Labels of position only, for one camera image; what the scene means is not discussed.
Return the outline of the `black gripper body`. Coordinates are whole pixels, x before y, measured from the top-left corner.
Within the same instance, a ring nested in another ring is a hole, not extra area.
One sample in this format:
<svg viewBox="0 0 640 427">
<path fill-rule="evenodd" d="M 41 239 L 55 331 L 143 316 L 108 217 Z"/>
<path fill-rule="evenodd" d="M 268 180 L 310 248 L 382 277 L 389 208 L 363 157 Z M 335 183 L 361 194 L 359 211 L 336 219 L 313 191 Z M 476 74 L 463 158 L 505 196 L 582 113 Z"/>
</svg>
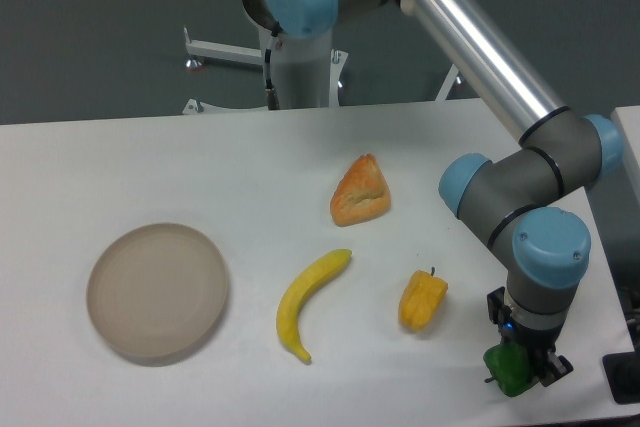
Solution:
<svg viewBox="0 0 640 427">
<path fill-rule="evenodd" d="M 564 326 L 564 312 L 538 314 L 519 305 L 505 287 L 487 295 L 489 320 L 503 340 L 515 342 L 529 351 L 554 352 Z"/>
</svg>

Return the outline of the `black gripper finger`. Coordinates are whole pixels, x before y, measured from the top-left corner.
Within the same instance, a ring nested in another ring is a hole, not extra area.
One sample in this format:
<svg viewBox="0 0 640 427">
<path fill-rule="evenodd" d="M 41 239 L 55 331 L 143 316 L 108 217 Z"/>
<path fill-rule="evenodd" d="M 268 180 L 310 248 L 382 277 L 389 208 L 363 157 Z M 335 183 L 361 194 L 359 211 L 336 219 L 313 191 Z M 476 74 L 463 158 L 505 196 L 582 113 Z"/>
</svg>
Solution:
<svg viewBox="0 0 640 427">
<path fill-rule="evenodd" d="M 528 352 L 533 383 L 548 387 L 573 372 L 573 365 L 554 348 L 533 349 Z"/>
</svg>

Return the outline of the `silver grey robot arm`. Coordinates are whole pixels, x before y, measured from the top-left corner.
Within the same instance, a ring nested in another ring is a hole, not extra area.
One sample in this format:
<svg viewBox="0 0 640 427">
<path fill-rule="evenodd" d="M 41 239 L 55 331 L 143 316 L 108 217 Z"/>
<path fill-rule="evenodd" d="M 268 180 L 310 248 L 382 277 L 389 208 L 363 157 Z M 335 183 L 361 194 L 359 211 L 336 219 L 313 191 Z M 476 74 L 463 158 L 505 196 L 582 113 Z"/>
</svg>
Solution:
<svg viewBox="0 0 640 427">
<path fill-rule="evenodd" d="M 454 216 L 507 269 L 505 285 L 487 297 L 501 341 L 485 353 L 485 363 L 508 395 L 568 375 L 571 364 L 556 354 L 555 343 L 586 272 L 591 237 L 579 217 L 555 202 L 620 164 L 616 126 L 574 114 L 473 0 L 243 1 L 268 33 L 260 64 L 272 110 L 325 107 L 331 98 L 328 58 L 298 52 L 277 60 L 278 40 L 309 46 L 329 39 L 342 19 L 388 2 L 433 37 L 519 144 L 499 162 L 464 155 L 439 183 Z"/>
</svg>

